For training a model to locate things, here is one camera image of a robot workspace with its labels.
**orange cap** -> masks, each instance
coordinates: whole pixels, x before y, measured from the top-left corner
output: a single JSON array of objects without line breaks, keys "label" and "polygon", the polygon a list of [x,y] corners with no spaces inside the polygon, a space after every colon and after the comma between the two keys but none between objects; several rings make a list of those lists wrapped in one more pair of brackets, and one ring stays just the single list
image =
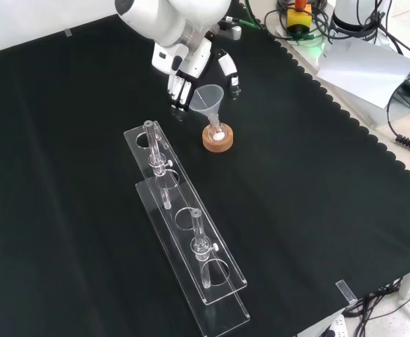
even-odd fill
[{"label": "orange cap", "polygon": [[296,8],[305,9],[306,0],[296,0]]}]

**power strip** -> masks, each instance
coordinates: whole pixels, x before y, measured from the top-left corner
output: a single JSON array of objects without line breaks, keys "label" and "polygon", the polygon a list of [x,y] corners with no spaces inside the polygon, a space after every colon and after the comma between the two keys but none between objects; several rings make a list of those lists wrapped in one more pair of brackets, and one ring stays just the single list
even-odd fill
[{"label": "power strip", "polygon": [[347,327],[345,325],[344,316],[339,315],[330,326],[330,330],[326,333],[326,337],[349,337]]}]

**black table surface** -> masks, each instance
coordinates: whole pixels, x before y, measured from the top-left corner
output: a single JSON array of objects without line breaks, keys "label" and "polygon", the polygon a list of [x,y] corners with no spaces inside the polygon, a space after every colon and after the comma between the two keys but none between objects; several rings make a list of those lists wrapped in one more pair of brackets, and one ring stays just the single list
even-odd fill
[{"label": "black table surface", "polygon": [[[410,272],[410,172],[304,74],[244,29],[217,39],[242,94],[201,145],[166,104],[153,43],[116,16],[0,52],[0,337],[198,336],[135,190],[123,132],[161,124],[248,280],[235,336],[291,337]],[[200,81],[224,84],[216,66]]]}]

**clear acrylic stand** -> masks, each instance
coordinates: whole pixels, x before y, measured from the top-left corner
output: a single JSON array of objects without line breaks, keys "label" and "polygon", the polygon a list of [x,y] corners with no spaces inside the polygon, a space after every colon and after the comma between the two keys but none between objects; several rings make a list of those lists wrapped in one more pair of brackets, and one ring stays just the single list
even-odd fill
[{"label": "clear acrylic stand", "polygon": [[248,322],[237,292],[247,286],[157,122],[125,132],[144,181],[136,189],[203,336]]}]

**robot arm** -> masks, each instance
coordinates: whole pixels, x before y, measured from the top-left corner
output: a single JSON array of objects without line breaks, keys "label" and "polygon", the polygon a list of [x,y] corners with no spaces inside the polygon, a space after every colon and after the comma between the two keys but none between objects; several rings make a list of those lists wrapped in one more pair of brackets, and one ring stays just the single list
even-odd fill
[{"label": "robot arm", "polygon": [[[168,94],[173,107],[186,110],[192,81],[198,79],[211,56],[206,33],[227,13],[231,0],[115,0],[121,19],[137,33],[154,40],[152,65],[169,75]],[[239,80],[231,57],[218,54],[219,65],[232,97]]]}]

